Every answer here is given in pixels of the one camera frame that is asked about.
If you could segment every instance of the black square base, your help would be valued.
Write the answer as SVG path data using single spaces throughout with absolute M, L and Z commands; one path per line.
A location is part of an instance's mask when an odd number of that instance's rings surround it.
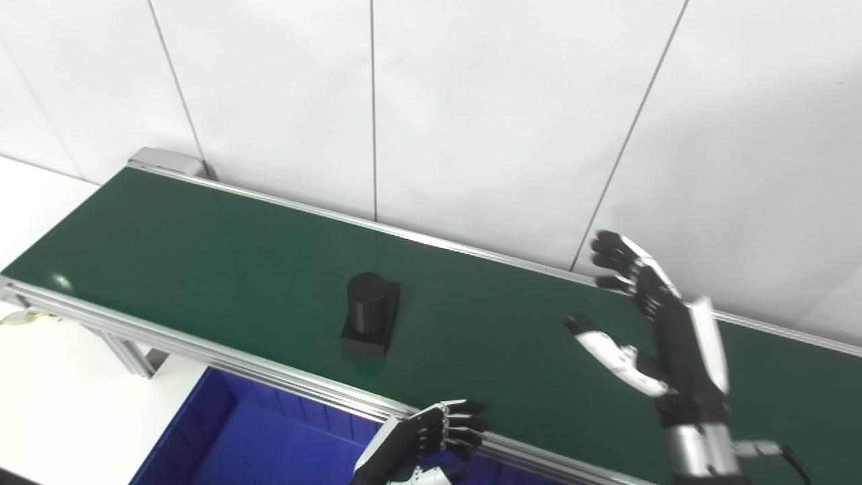
M 392 331 L 395 330 L 395 317 L 398 314 L 398 299 L 401 295 L 401 286 L 397 283 L 388 282 L 389 290 L 386 292 L 386 324 L 376 333 L 366 334 L 357 332 L 350 325 L 350 315 L 344 321 L 341 329 L 341 350 L 370 356 L 385 356 L 389 350 L 389 341 L 392 339 Z

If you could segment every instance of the white floor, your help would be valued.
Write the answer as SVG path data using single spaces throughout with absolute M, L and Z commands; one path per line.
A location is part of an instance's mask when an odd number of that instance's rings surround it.
M 0 157 L 0 268 L 97 186 Z M 0 318 L 20 310 L 0 302 Z M 128 483 L 204 366 L 171 356 L 129 374 L 80 325 L 0 325 L 0 468 L 41 485 Z

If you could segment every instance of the panel seam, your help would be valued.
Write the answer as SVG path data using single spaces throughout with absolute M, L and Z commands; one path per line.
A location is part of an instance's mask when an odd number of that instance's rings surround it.
M 189 111 L 189 105 L 185 101 L 185 95 L 183 94 L 183 88 L 179 85 L 179 76 L 177 75 L 177 69 L 173 65 L 173 59 L 171 58 L 171 53 L 167 48 L 167 42 L 165 42 L 165 35 L 162 33 L 161 25 L 159 24 L 159 18 L 156 16 L 156 9 L 153 5 L 153 0 L 147 0 L 147 6 L 150 8 L 150 15 L 153 16 L 153 25 L 156 28 L 156 34 L 159 35 L 159 43 L 161 43 L 162 51 L 165 53 L 165 58 L 167 59 L 168 68 L 171 70 L 171 77 L 173 78 L 173 84 L 177 87 L 177 94 L 179 95 L 179 102 L 183 105 L 183 113 L 185 113 L 185 119 L 189 122 L 189 128 L 191 129 L 191 136 L 195 140 L 195 146 L 197 146 L 197 153 L 201 157 L 201 161 L 203 161 L 203 169 L 207 173 L 208 176 L 211 176 L 212 173 L 209 171 L 209 164 L 206 163 L 206 157 L 203 156 L 203 148 L 201 147 L 200 138 L 197 137 L 197 130 L 195 129 L 195 124 L 191 121 L 191 112 Z
M 685 14 L 685 8 L 688 7 L 689 0 L 685 0 L 683 2 L 683 8 L 680 9 L 679 15 L 677 16 L 677 20 L 673 24 L 673 28 L 671 29 L 671 34 L 667 38 L 667 43 L 665 44 L 665 48 L 661 51 L 661 55 L 659 56 L 659 63 L 656 65 L 655 70 L 653 71 L 653 76 L 649 80 L 649 84 L 646 85 L 646 91 L 644 92 L 643 98 L 640 100 L 640 105 L 638 105 L 637 111 L 634 113 L 634 119 L 632 120 L 632 124 L 628 127 L 628 132 L 626 137 L 622 141 L 622 146 L 620 147 L 620 152 L 616 156 L 616 160 L 614 161 L 614 166 L 610 169 L 610 173 L 608 174 L 608 179 L 605 180 L 604 187 L 602 189 L 602 193 L 598 197 L 598 201 L 596 203 L 596 208 L 593 210 L 592 215 L 590 216 L 590 221 L 587 223 L 587 229 L 584 231 L 584 236 L 581 237 L 581 242 L 578 245 L 578 250 L 575 251 L 575 257 L 572 259 L 572 264 L 569 266 L 569 271 L 575 270 L 575 265 L 578 264 L 578 258 L 581 255 L 581 251 L 584 249 L 584 244 L 587 241 L 587 238 L 590 237 L 590 231 L 592 230 L 593 223 L 596 222 L 596 215 L 598 215 L 599 208 L 602 206 L 602 202 L 604 202 L 605 195 L 608 194 L 608 188 L 610 187 L 610 182 L 613 180 L 614 175 L 616 175 L 616 169 L 620 166 L 620 161 L 622 160 L 623 154 L 626 152 L 626 147 L 628 146 L 628 141 L 632 137 L 632 133 L 634 132 L 634 126 L 637 124 L 640 119 L 640 113 L 644 109 L 644 105 L 647 103 L 647 98 L 649 98 L 650 92 L 653 90 L 653 85 L 655 84 L 655 79 L 659 76 L 659 71 L 661 70 L 662 64 L 665 62 L 665 57 L 667 56 L 667 51 L 671 48 L 671 43 L 673 42 L 673 37 L 677 34 L 677 28 L 679 27 L 679 23 L 683 20 L 683 14 Z
M 21 77 L 21 80 L 24 82 L 24 85 L 27 86 L 27 91 L 30 92 L 30 96 L 33 98 L 34 102 L 36 103 L 36 106 L 39 107 L 39 112 L 42 114 L 42 117 L 45 119 L 45 123 L 47 123 L 48 128 L 50 128 L 51 131 L 53 132 L 54 136 L 57 137 L 57 141 L 59 142 L 60 147 L 63 148 L 63 152 L 66 153 L 66 156 L 69 157 L 69 161 L 72 163 L 72 166 L 75 167 L 75 170 L 78 172 L 78 177 L 81 180 L 83 180 L 84 182 L 91 182 L 91 180 L 87 180 L 87 177 L 84 175 L 84 170 L 81 170 L 81 166 L 78 164 L 78 161 L 75 160 L 75 157 L 74 157 L 74 155 L 72 155 L 72 151 L 69 149 L 69 146 L 66 145 L 66 140 L 64 140 L 63 136 L 60 135 L 59 130 L 57 129 L 57 126 L 53 123 L 53 121 L 51 120 L 51 117 L 48 115 L 48 112 L 45 109 L 45 105 L 42 104 L 39 97 L 36 96 L 36 91 L 33 89 L 33 86 L 30 84 L 30 80 L 27 79 L 27 76 L 24 75 L 24 71 L 21 69 L 20 66 L 18 66 L 18 61 L 15 60 L 15 56 L 12 55 L 12 51 L 6 46 L 6 43 L 3 41 L 2 38 L 0 38 L 0 47 L 9 56 L 9 62 L 12 63 L 12 66 L 15 68 L 16 72 L 18 73 L 18 76 Z
M 858 266 L 853 267 L 853 269 L 852 269 L 849 273 L 847 273 L 847 274 L 844 276 L 844 278 L 842 278 L 842 279 L 838 282 L 838 284 L 836 284 L 836 285 L 835 285 L 835 287 L 834 287 L 834 288 L 832 288 L 832 289 L 830 289 L 829 291 L 825 292 L 821 298 L 819 298 L 816 302 L 814 302 L 814 304 L 813 304 L 813 305 L 811 305 L 811 306 L 809 307 L 809 309 L 808 309 L 808 310 L 806 310 L 806 311 L 805 311 L 805 313 L 803 313 L 803 314 L 802 314 L 802 316 L 801 316 L 801 317 L 799 317 L 799 318 L 797 318 L 797 319 L 796 319 L 796 321 L 793 323 L 793 325 L 791 325 L 791 326 L 790 326 L 790 328 L 798 329 L 798 328 L 799 328 L 799 325 L 801 325 L 801 324 L 803 323 L 803 320 L 804 320 L 808 315 L 812 314 L 812 313 L 814 312 L 814 310 L 816 310 L 816 309 L 817 309 L 817 307 L 821 305 L 821 303 L 823 303 L 824 301 L 826 301 L 826 299 L 827 299 L 827 298 L 829 298 L 829 297 L 830 297 L 830 296 L 832 296 L 835 292 L 837 292 L 838 290 L 840 290 L 840 289 L 841 289 L 841 287 L 843 287 L 843 286 L 844 286 L 844 284 L 845 284 L 845 283 L 847 283 L 847 281 L 848 281 L 848 280 L 850 280 L 850 279 L 851 279 L 851 278 L 856 274 L 856 272 L 857 272 L 857 271 L 859 271 L 859 270 L 862 270 L 862 263 L 860 263 Z
M 378 174 L 377 174 L 377 89 L 374 66 L 374 0 L 368 0 L 371 21 L 371 62 L 372 62 L 372 171 L 374 191 L 374 222 L 378 221 Z

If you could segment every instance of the cable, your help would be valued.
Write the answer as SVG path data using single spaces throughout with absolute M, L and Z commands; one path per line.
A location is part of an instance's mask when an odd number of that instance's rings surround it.
M 811 478 L 811 472 L 791 447 L 786 444 L 782 444 L 781 456 L 784 457 L 784 459 L 787 460 L 787 463 L 790 463 L 790 466 L 796 470 L 799 476 L 803 479 L 803 482 L 805 482 L 805 485 L 814 484 L 814 480 Z

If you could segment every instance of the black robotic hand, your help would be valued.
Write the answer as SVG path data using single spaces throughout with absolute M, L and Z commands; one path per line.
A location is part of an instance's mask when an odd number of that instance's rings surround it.
M 356 462 L 351 485 L 454 485 L 465 477 L 458 468 L 423 469 L 416 463 L 439 451 L 462 460 L 482 444 L 484 424 L 475 417 L 482 405 L 445 400 L 410 418 L 389 418 Z
M 600 230 L 591 247 L 596 251 L 592 257 L 593 264 L 618 273 L 596 277 L 596 285 L 632 295 L 634 304 L 650 319 L 656 319 L 666 305 L 683 303 L 682 296 L 661 266 L 627 237 Z
M 729 430 L 728 364 L 709 298 L 686 302 L 661 266 L 640 246 L 615 232 L 599 231 L 592 261 L 613 275 L 596 285 L 630 295 L 653 322 L 658 355 L 619 344 L 575 313 L 566 329 L 602 365 L 653 398 L 671 459 L 675 485 L 743 485 L 738 457 L 782 455 L 809 474 L 792 451 L 773 442 L 734 442 Z

